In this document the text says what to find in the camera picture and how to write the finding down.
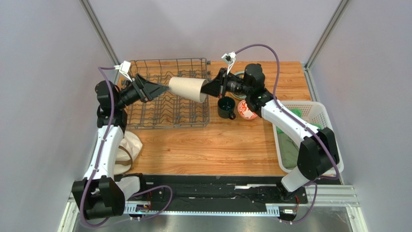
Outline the beige ceramic cup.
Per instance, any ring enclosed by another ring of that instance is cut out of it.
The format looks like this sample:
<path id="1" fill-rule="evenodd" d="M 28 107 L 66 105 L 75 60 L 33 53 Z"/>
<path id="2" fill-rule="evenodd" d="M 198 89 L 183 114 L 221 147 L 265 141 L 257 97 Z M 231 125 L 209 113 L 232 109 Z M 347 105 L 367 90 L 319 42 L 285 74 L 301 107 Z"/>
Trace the beige ceramic cup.
<path id="1" fill-rule="evenodd" d="M 182 98 L 203 103 L 207 95 L 201 92 L 202 87 L 207 84 L 206 79 L 172 77 L 169 80 L 169 92 Z"/>

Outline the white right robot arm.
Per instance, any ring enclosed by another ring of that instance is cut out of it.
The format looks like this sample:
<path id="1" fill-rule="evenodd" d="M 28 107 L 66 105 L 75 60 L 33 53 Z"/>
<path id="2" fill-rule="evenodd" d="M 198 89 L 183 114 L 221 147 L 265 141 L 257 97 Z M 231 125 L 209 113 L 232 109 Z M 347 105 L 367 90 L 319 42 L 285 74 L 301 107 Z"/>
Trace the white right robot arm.
<path id="1" fill-rule="evenodd" d="M 340 157 L 333 130 L 320 129 L 284 106 L 265 87 L 265 74 L 260 64 L 248 64 L 243 78 L 221 68 L 213 80 L 201 87 L 201 93 L 219 99 L 227 92 L 244 94 L 252 112 L 281 129 L 299 146 L 296 167 L 276 183 L 282 201 L 291 199 L 299 188 L 325 178 L 325 173 L 331 169 L 336 173 L 333 178 L 339 178 Z"/>

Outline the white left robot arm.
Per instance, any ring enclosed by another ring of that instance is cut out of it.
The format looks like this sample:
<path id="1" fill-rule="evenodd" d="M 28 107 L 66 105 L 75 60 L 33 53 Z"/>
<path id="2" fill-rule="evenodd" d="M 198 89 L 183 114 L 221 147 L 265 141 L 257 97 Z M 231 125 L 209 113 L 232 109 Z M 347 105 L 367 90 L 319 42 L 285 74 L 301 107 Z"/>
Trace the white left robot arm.
<path id="1" fill-rule="evenodd" d="M 117 177 L 114 172 L 116 154 L 127 126 L 125 108 L 137 101 L 149 102 L 168 89 L 139 74 L 124 89 L 107 78 L 96 85 L 97 142 L 83 179 L 72 185 L 72 194 L 84 221 L 123 215 L 126 201 L 140 191 L 142 175 Z"/>

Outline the white red patterned bowl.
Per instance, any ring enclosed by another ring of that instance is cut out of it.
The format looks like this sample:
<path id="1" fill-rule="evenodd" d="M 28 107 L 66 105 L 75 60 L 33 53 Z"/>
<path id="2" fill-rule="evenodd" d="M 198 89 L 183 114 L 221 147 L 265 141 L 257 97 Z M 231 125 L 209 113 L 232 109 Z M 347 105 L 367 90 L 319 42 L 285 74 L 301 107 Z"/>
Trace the white red patterned bowl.
<path id="1" fill-rule="evenodd" d="M 256 113 L 252 112 L 248 108 L 245 100 L 241 100 L 239 102 L 239 104 L 237 105 L 237 110 L 239 112 L 239 115 L 245 120 L 253 120 L 258 117 Z"/>

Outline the light blue flower plate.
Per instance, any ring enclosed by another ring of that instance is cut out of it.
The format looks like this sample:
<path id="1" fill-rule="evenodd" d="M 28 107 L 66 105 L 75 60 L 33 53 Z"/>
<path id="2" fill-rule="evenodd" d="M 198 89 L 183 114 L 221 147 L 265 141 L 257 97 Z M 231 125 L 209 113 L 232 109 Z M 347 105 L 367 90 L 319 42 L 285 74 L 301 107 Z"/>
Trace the light blue flower plate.
<path id="1" fill-rule="evenodd" d="M 239 77 L 239 78 L 243 78 L 243 76 L 244 76 L 244 71 L 239 71 L 239 72 L 236 72 L 235 73 L 235 75 L 237 76 L 237 77 Z M 246 98 L 246 95 L 245 94 L 241 94 L 241 93 L 233 93 L 233 92 L 231 92 L 230 93 L 235 99 L 238 99 L 238 100 L 244 100 L 245 98 Z"/>

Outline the dark green ceramic mug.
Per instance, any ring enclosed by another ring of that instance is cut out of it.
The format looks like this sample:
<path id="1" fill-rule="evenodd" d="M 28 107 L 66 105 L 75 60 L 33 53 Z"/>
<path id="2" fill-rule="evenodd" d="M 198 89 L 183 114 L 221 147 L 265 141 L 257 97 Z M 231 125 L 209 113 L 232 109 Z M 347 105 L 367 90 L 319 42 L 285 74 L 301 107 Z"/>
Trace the dark green ceramic mug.
<path id="1" fill-rule="evenodd" d="M 234 120 L 235 100 L 231 97 L 223 97 L 218 100 L 218 115 L 224 119 Z"/>

